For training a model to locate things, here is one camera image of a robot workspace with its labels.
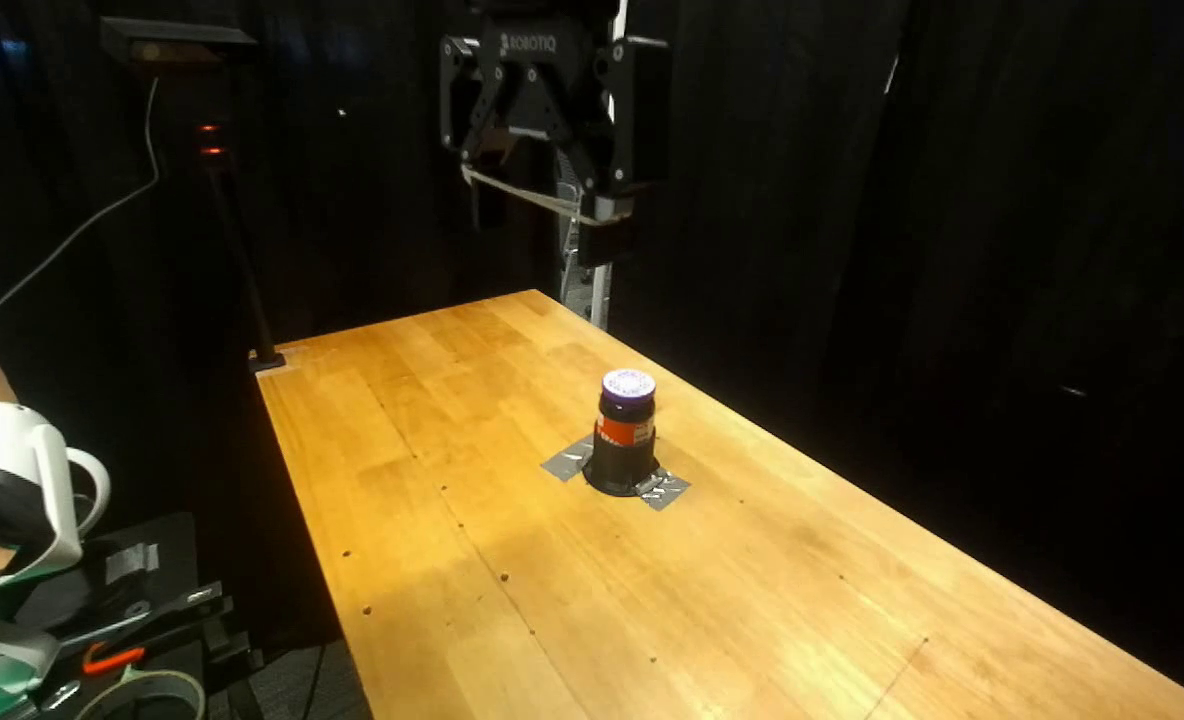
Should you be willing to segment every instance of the black background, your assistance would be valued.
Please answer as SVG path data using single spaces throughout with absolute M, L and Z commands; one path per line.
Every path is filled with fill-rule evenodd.
M 468 231 L 438 148 L 451 0 L 0 0 L 0 291 L 148 172 L 148 82 L 98 38 L 118 11 L 238 18 L 264 60 L 160 82 L 167 179 L 0 310 L 0 360 L 111 465 L 107 522 L 193 507 L 257 636 L 298 645 L 331 620 L 193 127 L 238 137 L 281 341 L 547 289 L 547 243 Z M 622 333 L 1184 680 L 1184 0 L 646 18 L 671 127 Z

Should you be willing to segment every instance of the wooden tabletop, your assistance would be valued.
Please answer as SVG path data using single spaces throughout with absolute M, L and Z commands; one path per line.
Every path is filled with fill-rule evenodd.
M 259 376 L 377 714 L 1184 714 L 1184 687 L 542 291 Z M 542 465 L 658 376 L 665 511 Z

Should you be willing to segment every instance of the wooden table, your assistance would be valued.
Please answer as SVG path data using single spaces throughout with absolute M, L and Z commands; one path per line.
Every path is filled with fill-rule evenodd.
M 1184 714 L 1184 687 L 542 291 L 259 376 L 377 714 Z M 665 511 L 552 478 L 659 379 Z

